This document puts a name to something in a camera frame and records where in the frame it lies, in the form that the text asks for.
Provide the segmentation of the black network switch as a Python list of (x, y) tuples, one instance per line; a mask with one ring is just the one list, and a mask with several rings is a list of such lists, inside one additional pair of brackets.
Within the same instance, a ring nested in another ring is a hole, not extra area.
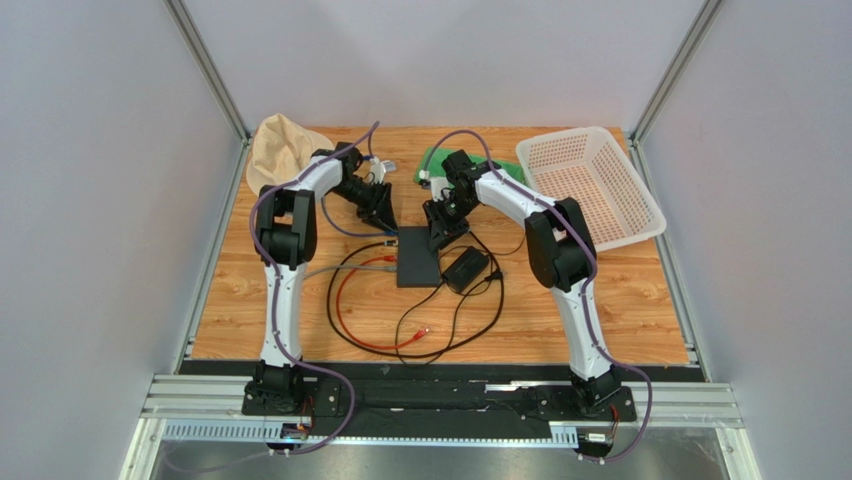
[(439, 254), (429, 246), (426, 226), (403, 226), (398, 231), (396, 286), (435, 288), (441, 284)]

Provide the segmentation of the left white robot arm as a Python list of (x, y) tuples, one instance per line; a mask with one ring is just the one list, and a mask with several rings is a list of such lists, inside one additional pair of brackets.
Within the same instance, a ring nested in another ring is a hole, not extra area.
[(303, 281), (318, 246), (317, 202), (334, 193), (356, 207), (363, 223), (393, 236), (398, 226), (385, 175), (394, 169), (393, 162), (364, 156), (341, 142), (334, 150), (316, 151), (294, 179), (261, 189), (250, 218), (252, 241), (264, 263), (267, 320), (249, 395), (291, 408), (303, 400), (299, 314)]

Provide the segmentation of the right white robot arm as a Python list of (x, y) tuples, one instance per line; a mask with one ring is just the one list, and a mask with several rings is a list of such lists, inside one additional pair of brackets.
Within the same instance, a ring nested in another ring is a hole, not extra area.
[(442, 168), (447, 186), (423, 205), (429, 249), (443, 249), (467, 233), (467, 217), (479, 205), (521, 226), (530, 269), (551, 292), (568, 338), (576, 401), (584, 410), (605, 409), (621, 379), (603, 342), (592, 298), (597, 253), (579, 203), (542, 195), (497, 165), (473, 162), (463, 150), (449, 154)]

